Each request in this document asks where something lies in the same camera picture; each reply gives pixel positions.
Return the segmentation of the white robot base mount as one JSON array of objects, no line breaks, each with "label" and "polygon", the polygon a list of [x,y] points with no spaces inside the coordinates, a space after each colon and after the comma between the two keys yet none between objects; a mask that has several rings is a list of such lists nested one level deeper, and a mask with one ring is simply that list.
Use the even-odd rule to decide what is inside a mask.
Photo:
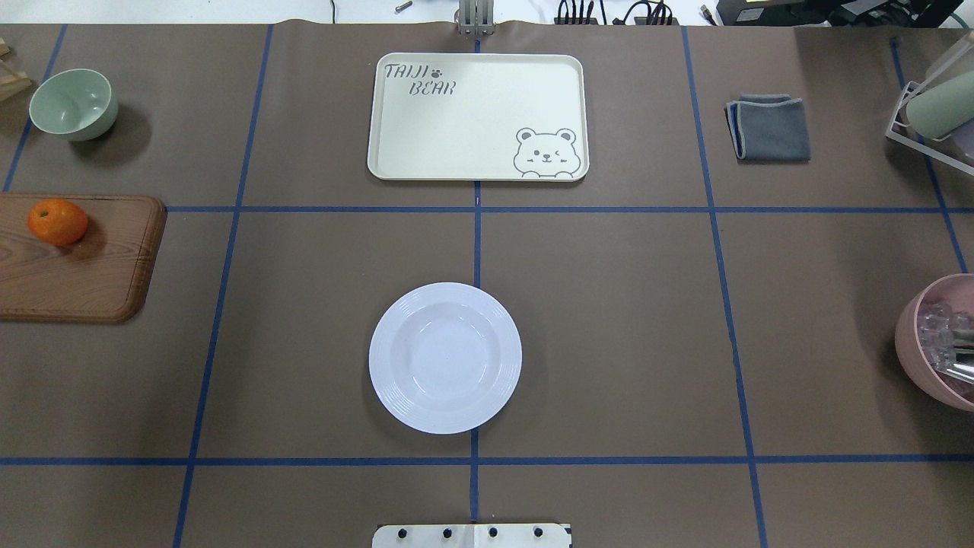
[{"label": "white robot base mount", "polygon": [[377,528],[372,547],[571,547],[569,524],[390,524]]}]

